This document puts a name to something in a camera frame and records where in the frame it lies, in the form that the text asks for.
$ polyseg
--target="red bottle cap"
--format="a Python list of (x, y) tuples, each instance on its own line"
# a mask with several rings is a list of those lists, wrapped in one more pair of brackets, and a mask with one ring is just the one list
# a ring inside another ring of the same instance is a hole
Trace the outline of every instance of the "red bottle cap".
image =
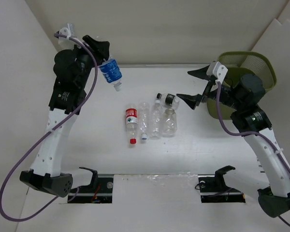
[(136, 139), (130, 139), (131, 144), (136, 144)]

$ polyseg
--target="black clamp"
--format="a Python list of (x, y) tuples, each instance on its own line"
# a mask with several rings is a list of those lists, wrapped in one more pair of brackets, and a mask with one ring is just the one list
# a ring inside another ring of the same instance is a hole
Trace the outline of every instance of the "black clamp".
[(223, 175), (231, 170), (235, 170), (235, 168), (228, 165), (215, 171), (215, 184), (221, 189), (221, 191), (229, 189), (224, 182)]

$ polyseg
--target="empty plastic bottle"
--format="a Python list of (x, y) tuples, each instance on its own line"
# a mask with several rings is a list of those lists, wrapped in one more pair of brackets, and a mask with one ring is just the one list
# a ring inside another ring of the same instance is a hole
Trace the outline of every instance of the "empty plastic bottle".
[(149, 104), (147, 102), (141, 102), (137, 107), (138, 124), (141, 132), (141, 139), (146, 140), (148, 138), (149, 130)]
[(177, 131), (177, 120), (174, 109), (166, 109), (163, 114), (162, 135), (164, 137), (172, 137)]
[(157, 99), (160, 99), (161, 103), (165, 104), (166, 107), (172, 108), (174, 110), (176, 110), (179, 106), (180, 98), (170, 93), (158, 93)]
[(160, 105), (160, 100), (156, 100), (155, 104), (152, 107), (149, 121), (149, 130), (151, 138), (158, 139), (161, 137), (162, 115), (163, 110), (162, 106)]
[(137, 136), (137, 111), (134, 104), (128, 104), (126, 107), (126, 127), (127, 136), (130, 144), (136, 144)]
[(116, 60), (110, 58), (108, 61), (100, 65), (99, 68), (107, 83), (113, 85), (116, 91), (120, 91), (122, 74)]

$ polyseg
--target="white bottle cap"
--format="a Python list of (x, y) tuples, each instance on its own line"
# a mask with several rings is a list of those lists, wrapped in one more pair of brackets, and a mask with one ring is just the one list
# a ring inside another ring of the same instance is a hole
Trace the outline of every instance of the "white bottle cap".
[(147, 140), (147, 134), (142, 134), (142, 135), (141, 135), (141, 139), (142, 139), (142, 140)]
[(115, 88), (115, 90), (116, 90), (117, 92), (119, 92), (119, 91), (121, 90), (121, 83), (120, 83), (120, 85), (118, 85), (118, 86), (114, 86), (114, 88)]

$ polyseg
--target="green mesh basket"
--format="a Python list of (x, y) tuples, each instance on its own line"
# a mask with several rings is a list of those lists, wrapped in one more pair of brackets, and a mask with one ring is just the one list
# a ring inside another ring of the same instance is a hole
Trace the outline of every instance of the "green mesh basket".
[[(235, 87), (241, 76), (245, 74), (255, 74), (263, 82), (265, 91), (268, 92), (276, 85), (276, 76), (270, 61), (257, 52), (225, 52), (218, 57), (218, 61), (228, 68), (226, 79), (222, 84)], [(218, 118), (216, 101), (208, 99), (207, 109), (213, 118)], [(220, 104), (223, 119), (230, 119), (235, 111), (225, 105)]]

